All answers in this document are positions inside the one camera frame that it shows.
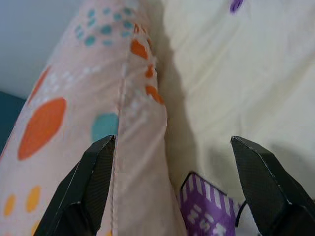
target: bedsheet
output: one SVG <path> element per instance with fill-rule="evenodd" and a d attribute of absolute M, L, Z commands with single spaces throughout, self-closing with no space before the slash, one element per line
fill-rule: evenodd
<path fill-rule="evenodd" d="M 166 152 L 179 190 L 196 171 L 244 199 L 229 144 L 273 152 L 314 198 L 315 3 L 151 0 Z"/>

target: pillow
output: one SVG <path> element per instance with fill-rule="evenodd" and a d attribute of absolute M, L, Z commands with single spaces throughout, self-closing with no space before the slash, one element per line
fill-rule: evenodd
<path fill-rule="evenodd" d="M 59 183 L 111 134 L 113 174 L 97 235 L 185 234 L 148 28 L 141 2 L 89 0 L 79 9 L 0 157 L 1 235 L 33 235 Z"/>

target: purple patterned cloth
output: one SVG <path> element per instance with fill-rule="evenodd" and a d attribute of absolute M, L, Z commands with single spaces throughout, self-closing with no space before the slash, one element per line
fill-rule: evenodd
<path fill-rule="evenodd" d="M 239 204 L 190 173 L 178 197 L 188 236 L 235 236 Z"/>

